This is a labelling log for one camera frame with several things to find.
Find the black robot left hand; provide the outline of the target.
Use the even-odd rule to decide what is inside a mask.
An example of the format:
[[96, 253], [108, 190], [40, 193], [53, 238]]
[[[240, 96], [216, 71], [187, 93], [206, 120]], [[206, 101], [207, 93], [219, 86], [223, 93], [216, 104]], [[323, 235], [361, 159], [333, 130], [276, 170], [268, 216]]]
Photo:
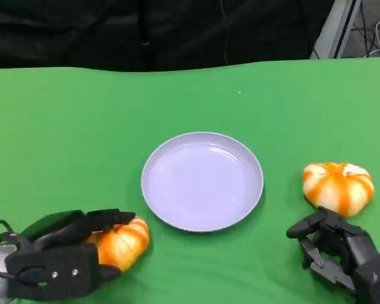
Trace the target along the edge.
[[4, 222], [7, 231], [0, 234], [0, 244], [16, 246], [4, 259], [7, 295], [34, 301], [71, 300], [118, 279], [121, 270], [100, 262], [96, 245], [87, 239], [134, 217], [134, 212], [118, 209], [70, 210], [46, 215], [20, 233]]

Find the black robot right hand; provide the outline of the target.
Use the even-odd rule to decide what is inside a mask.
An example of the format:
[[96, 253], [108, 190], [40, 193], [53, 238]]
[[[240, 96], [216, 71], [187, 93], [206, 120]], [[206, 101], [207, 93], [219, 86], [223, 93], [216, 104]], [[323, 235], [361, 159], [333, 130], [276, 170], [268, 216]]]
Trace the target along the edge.
[[343, 286], [357, 303], [380, 303], [380, 252], [366, 230], [320, 206], [286, 235], [299, 240], [303, 268]]

